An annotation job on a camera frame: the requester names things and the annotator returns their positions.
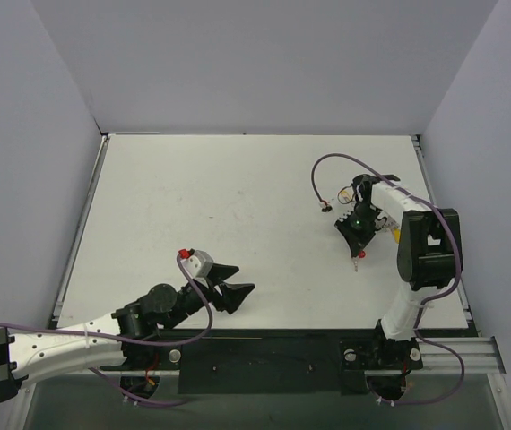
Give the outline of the red tag key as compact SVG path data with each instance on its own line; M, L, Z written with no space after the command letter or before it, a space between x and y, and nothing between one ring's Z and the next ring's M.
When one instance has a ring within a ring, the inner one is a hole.
M352 263L353 263L353 268L354 268L355 272L359 271L359 262L365 256L366 256L366 253L363 250L361 250L357 255L351 257Z

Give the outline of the metal disc key organizer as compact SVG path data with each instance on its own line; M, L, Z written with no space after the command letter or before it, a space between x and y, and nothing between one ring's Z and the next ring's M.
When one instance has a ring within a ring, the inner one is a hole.
M352 208L357 204L356 194L352 191L351 185L343 187L337 194L336 200L340 205L350 206ZM376 219L385 219L385 227L380 231L390 231L394 241L398 242L398 227L395 221L391 221L386 215L379 215Z

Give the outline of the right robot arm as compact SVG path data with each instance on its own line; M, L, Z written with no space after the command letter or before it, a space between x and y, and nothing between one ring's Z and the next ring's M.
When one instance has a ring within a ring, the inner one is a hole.
M355 355L368 370L421 368L416 330L432 297L441 294L463 268L459 216L455 210L431 209L406 193L397 176L359 175L352 195L334 222L351 252L354 265L387 221L399 229L396 256L400 287L373 340L344 352Z

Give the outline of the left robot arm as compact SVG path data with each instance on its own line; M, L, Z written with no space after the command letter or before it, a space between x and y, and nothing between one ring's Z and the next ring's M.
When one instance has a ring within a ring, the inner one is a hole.
M253 283L230 284L238 267L217 264L204 275L183 274L185 286L154 286L111 314L59 330L35 329L0 322L0 403L19 390L61 374L128 363L141 369L156 348L177 348L208 334L203 329L187 339L166 340L170 332L200 309L233 314L252 293Z

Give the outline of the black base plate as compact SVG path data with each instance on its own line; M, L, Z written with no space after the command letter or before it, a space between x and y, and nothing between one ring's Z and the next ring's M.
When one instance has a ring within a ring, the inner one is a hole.
M124 386L150 371L176 375L178 393L300 394L339 391L364 394L368 384L394 390L423 367L416 340L384 340L374 329L215 330L194 343L169 348L128 346L117 365L101 371L122 376Z

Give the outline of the aluminium table edge rail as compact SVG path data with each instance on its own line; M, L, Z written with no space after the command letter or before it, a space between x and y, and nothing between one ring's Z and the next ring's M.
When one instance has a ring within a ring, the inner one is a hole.
M426 186L426 189L427 189L427 193L429 195L429 201L431 203L434 203L435 202L435 195L434 195L434 192L433 192L433 189L432 189L432 185L431 185L431 183L429 181L429 174L428 174L428 171L427 171L424 155L423 155L423 152L422 152L422 147L421 147L421 144L420 144L420 137L421 137L420 134L412 135L411 136L411 142L412 142L414 151L416 153L416 157L417 157L417 160L418 160L418 163L419 163L419 166L420 166L420 171L421 171L421 174L423 176L423 180L424 180L424 183L425 183L425 186Z

